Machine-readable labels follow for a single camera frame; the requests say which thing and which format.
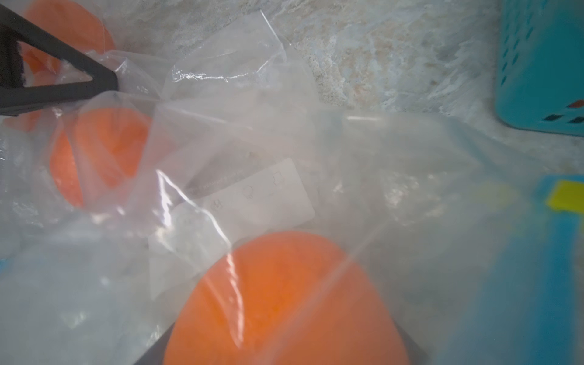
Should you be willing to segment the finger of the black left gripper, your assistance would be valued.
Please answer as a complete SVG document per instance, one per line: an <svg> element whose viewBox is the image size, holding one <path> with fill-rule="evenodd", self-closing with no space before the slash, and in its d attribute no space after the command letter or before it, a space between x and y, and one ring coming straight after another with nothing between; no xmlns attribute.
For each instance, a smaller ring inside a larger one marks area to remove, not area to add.
<svg viewBox="0 0 584 365"><path fill-rule="evenodd" d="M91 77L87 82L24 86L23 59L18 44L37 48ZM77 51L50 33L1 7L1 114L18 116L59 103L87 100L105 91L117 91L118 78L109 68Z"/></svg>

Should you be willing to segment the clear zip-top bag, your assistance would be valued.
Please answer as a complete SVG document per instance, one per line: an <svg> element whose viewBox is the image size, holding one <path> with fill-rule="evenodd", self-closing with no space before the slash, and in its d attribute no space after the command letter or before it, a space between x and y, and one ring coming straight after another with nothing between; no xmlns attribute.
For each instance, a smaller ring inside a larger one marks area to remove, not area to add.
<svg viewBox="0 0 584 365"><path fill-rule="evenodd" d="M165 364L202 276L257 237L331 240L367 274L407 364L583 362L583 178L458 120L320 103L263 13L177 60L88 53L117 91L1 119L1 362ZM81 113L152 119L109 188L72 139ZM50 173L73 149L84 205Z"/></svg>

